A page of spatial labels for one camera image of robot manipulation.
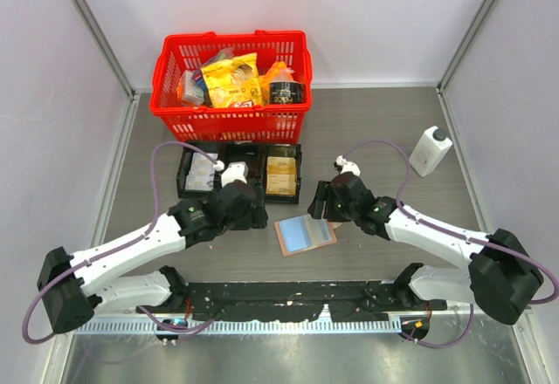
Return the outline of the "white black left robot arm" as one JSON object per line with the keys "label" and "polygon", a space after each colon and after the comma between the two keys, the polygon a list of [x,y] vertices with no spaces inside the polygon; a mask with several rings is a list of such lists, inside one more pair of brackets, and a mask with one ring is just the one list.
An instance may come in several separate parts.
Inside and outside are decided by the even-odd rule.
{"label": "white black left robot arm", "polygon": [[227,230],[262,229],[267,223],[261,187],[236,180],[178,201],[152,223],[98,247],[49,251],[38,292],[52,332],[72,332],[104,309],[138,305],[178,312],[186,303],[182,277],[170,268],[147,279],[129,272],[154,259],[208,243]]}

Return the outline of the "pink leather card holder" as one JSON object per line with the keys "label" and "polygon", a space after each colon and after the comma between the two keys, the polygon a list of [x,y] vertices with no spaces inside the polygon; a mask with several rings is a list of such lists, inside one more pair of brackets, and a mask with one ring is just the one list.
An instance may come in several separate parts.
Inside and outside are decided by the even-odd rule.
{"label": "pink leather card holder", "polygon": [[325,219],[296,216],[274,223],[284,257],[337,242],[334,229]]}

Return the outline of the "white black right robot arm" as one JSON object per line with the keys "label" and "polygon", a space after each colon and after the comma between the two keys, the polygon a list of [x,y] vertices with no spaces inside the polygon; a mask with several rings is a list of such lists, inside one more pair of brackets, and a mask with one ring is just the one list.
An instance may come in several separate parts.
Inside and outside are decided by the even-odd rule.
{"label": "white black right robot arm", "polygon": [[452,264],[450,269],[411,264],[394,289],[399,306],[417,308],[425,300],[478,306],[504,325],[517,322],[543,284],[543,276],[517,237],[464,230],[425,216],[401,201],[375,196],[361,178],[342,173],[320,181],[308,214],[331,223],[354,223],[363,233],[405,243]]}

